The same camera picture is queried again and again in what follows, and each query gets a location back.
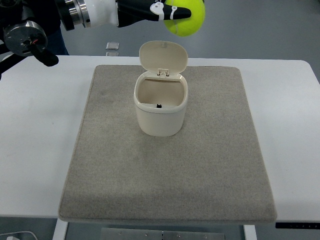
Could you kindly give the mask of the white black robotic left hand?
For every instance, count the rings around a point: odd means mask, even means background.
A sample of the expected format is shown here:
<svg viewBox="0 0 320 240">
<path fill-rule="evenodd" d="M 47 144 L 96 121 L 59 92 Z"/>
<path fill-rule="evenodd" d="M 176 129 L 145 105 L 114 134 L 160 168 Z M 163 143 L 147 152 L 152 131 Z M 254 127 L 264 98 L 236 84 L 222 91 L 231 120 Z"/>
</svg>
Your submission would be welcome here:
<svg viewBox="0 0 320 240">
<path fill-rule="evenodd" d="M 123 28 L 144 20 L 184 20 L 192 11 L 164 0 L 85 0 L 81 14 L 86 27 L 111 24 Z"/>
</svg>

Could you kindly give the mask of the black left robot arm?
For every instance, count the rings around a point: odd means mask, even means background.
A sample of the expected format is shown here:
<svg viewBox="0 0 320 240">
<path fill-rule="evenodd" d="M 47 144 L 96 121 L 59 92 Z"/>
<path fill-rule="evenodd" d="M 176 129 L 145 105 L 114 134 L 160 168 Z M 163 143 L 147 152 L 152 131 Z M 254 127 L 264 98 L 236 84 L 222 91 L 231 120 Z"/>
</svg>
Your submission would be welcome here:
<svg viewBox="0 0 320 240">
<path fill-rule="evenodd" d="M 66 30 L 91 23 L 84 0 L 56 0 L 55 3 Z M 0 61 L 1 74 L 29 56 L 47 67 L 59 63 L 58 57 L 47 50 L 47 35 L 35 17 L 30 0 L 0 2 L 0 40 L 0 53 L 12 53 Z"/>
</svg>

